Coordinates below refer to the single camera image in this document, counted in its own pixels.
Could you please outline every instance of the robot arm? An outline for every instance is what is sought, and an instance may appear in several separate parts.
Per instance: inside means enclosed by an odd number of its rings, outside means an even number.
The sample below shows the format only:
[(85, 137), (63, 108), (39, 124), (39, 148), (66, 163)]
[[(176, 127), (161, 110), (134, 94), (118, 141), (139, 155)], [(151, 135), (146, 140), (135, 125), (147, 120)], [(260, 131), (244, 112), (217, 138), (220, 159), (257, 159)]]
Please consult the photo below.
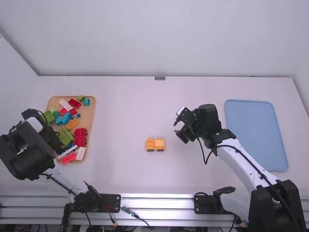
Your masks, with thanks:
[(57, 169), (55, 152), (64, 149), (57, 133), (48, 126), (37, 110), (22, 113), (24, 121), (0, 136), (0, 159), (17, 179), (39, 180), (57, 188), (70, 199), (72, 208), (89, 212), (102, 205), (100, 194), (86, 182), (71, 184)]
[(306, 231), (296, 185), (290, 180), (280, 181), (266, 171), (230, 130), (222, 129), (214, 104), (201, 105), (193, 111), (183, 106), (176, 115), (174, 126), (180, 121), (184, 123), (181, 130), (175, 131), (176, 135), (185, 144), (202, 138), (204, 145), (230, 166), (250, 194), (246, 200), (233, 187), (219, 189), (214, 192), (219, 208), (243, 217), (252, 232)]

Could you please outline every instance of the red building block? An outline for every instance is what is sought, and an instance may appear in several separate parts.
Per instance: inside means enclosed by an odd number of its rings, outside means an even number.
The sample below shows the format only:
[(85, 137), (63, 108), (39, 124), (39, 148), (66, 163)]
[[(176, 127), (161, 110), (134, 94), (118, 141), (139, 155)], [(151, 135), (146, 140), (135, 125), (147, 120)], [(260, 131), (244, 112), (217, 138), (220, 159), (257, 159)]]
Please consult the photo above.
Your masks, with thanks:
[(74, 137), (86, 137), (86, 135), (88, 135), (88, 131), (86, 128), (78, 128), (74, 131)]
[(74, 100), (73, 98), (71, 98), (71, 100), (69, 100), (69, 104), (78, 109), (79, 107), (81, 107), (82, 104), (80, 104), (78, 101)]
[(63, 108), (59, 112), (61, 113), (61, 115), (65, 115), (68, 111), (65, 108)]
[(75, 137), (75, 139), (73, 140), (73, 143), (74, 145), (77, 145), (77, 146), (86, 146), (87, 144), (86, 136)]
[(72, 116), (77, 114), (77, 110), (75, 108), (71, 109), (69, 112)]
[(76, 158), (76, 152), (72, 152), (72, 153), (68, 154), (67, 156), (63, 157), (61, 159), (61, 162), (62, 162), (62, 164), (66, 164), (66, 163), (71, 162), (75, 158)]

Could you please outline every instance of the orange toy car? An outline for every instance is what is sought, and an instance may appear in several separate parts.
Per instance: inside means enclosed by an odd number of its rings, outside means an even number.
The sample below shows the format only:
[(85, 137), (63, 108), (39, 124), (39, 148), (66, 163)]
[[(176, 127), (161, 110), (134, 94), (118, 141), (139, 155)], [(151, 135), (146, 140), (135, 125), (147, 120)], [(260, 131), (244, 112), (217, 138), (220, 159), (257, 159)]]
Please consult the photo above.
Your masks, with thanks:
[(165, 150), (165, 139), (147, 139), (146, 141), (147, 151), (164, 151)]

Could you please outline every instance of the light blue mat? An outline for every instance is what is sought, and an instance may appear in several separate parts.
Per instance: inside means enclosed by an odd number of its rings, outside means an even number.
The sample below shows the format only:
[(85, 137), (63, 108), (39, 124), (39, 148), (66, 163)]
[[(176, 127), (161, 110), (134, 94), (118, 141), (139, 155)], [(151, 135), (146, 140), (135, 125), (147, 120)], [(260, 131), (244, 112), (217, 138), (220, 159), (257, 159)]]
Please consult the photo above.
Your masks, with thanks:
[(288, 169), (283, 141), (274, 106), (266, 101), (227, 100), (227, 128), (246, 151), (266, 170)]

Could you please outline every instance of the white wall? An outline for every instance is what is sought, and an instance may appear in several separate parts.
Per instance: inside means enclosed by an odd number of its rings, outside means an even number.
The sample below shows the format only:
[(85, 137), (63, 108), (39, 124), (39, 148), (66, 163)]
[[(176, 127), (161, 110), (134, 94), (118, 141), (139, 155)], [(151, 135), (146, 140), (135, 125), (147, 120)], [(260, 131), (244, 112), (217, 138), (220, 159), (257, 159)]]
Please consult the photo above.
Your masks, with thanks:
[(0, 27), (41, 74), (291, 76), (307, 0), (0, 0)]
[(309, 115), (309, 58), (297, 69), (294, 83)]
[(0, 35), (0, 135), (22, 119), (38, 79), (35, 72)]

